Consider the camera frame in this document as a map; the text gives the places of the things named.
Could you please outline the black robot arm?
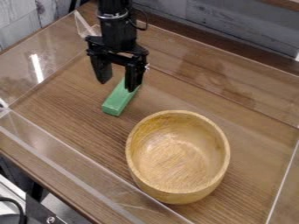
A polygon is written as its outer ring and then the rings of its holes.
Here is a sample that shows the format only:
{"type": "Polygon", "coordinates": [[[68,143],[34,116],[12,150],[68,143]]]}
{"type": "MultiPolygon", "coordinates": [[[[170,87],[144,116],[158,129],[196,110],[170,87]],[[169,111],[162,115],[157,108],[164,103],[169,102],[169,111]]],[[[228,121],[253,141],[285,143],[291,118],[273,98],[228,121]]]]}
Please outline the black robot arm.
{"type": "Polygon", "coordinates": [[[136,11],[132,0],[97,0],[101,35],[88,35],[86,55],[97,77],[105,84],[112,78],[112,65],[125,68],[124,88],[133,92],[142,83],[148,50],[136,43],[136,11]]]}

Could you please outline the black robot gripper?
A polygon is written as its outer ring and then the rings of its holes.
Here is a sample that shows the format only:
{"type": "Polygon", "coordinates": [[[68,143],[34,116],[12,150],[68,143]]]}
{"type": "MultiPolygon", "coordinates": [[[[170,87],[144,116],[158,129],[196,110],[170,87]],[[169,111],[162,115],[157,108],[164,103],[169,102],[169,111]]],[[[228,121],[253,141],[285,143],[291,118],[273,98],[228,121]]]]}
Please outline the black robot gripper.
{"type": "Polygon", "coordinates": [[[86,54],[97,81],[105,84],[112,78],[112,63],[125,67],[125,89],[133,92],[142,83],[148,51],[136,43],[137,31],[146,25],[136,24],[134,14],[121,16],[100,14],[100,36],[86,36],[86,54]]]}

